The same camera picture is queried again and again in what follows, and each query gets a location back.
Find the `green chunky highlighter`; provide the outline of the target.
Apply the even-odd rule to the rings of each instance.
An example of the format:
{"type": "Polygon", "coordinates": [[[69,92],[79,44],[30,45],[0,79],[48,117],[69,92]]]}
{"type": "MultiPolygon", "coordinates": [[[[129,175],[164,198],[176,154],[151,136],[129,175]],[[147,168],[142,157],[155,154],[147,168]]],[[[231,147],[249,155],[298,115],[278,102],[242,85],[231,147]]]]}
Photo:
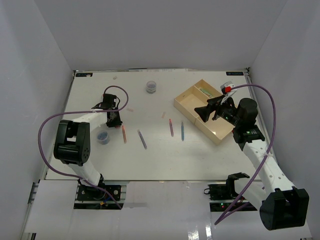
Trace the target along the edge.
{"type": "Polygon", "coordinates": [[[213,97],[212,94],[209,93],[207,90],[205,90],[205,89],[203,89],[203,88],[200,88],[200,90],[201,90],[206,96],[208,96],[209,98],[212,98],[212,97],[213,97]]]}

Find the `clear jar blue beads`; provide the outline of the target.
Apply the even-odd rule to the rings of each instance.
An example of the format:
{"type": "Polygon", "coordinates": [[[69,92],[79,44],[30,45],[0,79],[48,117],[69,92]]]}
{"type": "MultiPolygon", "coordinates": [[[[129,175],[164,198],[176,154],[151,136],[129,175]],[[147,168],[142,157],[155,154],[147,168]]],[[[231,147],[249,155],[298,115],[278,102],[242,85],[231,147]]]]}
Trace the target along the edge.
{"type": "Polygon", "coordinates": [[[96,136],[97,142],[101,145],[107,145],[110,141],[110,136],[106,130],[101,130],[96,136]]]}

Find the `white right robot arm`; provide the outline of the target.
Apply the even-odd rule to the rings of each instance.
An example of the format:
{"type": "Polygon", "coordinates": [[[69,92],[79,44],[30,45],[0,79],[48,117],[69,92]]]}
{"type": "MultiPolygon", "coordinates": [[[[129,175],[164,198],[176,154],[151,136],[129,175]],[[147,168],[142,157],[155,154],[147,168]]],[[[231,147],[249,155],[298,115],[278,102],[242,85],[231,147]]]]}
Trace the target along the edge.
{"type": "Polygon", "coordinates": [[[263,183],[251,185],[244,197],[259,211],[264,227],[271,230],[302,227],[306,222],[309,195],[298,189],[285,176],[273,156],[267,154],[268,144],[256,125],[258,105],[243,98],[235,106],[231,97],[207,100],[207,105],[194,110],[207,122],[222,118],[234,126],[232,133],[241,151],[249,158],[263,183]]]}

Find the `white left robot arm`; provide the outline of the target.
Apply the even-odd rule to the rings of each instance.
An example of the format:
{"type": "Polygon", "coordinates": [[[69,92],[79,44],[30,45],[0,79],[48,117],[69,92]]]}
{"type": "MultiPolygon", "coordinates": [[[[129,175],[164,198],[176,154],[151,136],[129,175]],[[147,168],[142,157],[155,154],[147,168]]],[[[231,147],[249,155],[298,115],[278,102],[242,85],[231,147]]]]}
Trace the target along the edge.
{"type": "Polygon", "coordinates": [[[105,196],[106,187],[99,183],[102,175],[90,160],[91,132],[101,128],[97,141],[101,144],[108,142],[105,128],[119,128],[122,125],[119,103],[116,95],[105,93],[102,102],[96,104],[91,113],[73,120],[61,120],[58,125],[54,158],[71,168],[82,181],[91,183],[88,193],[96,200],[105,196]]]}

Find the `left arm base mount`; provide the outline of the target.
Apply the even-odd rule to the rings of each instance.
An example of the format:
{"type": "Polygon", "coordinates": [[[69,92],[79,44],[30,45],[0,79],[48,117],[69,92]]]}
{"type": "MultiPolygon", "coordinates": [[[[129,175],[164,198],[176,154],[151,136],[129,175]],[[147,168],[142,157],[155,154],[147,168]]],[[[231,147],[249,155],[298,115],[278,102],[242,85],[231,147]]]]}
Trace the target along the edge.
{"type": "Polygon", "coordinates": [[[92,186],[79,183],[76,189],[73,208],[75,210],[120,210],[126,199],[125,181],[104,181],[100,186],[109,194],[92,186]]]}

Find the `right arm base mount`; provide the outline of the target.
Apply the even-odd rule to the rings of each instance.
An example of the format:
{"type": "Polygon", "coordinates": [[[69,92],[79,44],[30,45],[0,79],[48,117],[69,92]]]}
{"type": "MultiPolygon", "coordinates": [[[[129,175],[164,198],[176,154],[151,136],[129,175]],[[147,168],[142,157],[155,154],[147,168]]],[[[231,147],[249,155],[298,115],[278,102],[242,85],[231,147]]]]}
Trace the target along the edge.
{"type": "Polygon", "coordinates": [[[246,173],[230,174],[226,181],[216,181],[208,184],[203,193],[209,196],[209,207],[212,213],[222,213],[238,196],[235,191],[235,181],[239,179],[249,179],[246,173]]]}

